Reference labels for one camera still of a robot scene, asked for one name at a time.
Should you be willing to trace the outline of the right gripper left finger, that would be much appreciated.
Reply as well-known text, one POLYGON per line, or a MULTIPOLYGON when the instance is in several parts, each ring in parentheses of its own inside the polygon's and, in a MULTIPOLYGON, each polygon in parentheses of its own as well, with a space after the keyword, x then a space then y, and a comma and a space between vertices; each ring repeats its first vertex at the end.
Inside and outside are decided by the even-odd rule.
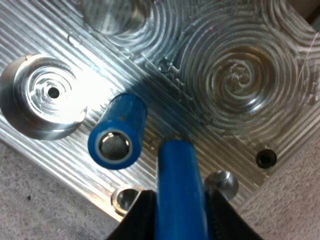
POLYGON ((153 240, 155 238, 156 193, 143 190, 108 240, 153 240))

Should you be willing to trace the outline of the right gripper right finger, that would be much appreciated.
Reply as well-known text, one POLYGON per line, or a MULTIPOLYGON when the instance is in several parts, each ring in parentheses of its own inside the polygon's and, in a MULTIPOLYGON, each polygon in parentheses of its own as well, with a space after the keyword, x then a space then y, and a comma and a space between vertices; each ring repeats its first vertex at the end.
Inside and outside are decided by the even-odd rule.
POLYGON ((211 240, 260 240, 257 234, 217 190, 206 190, 207 220, 211 240))

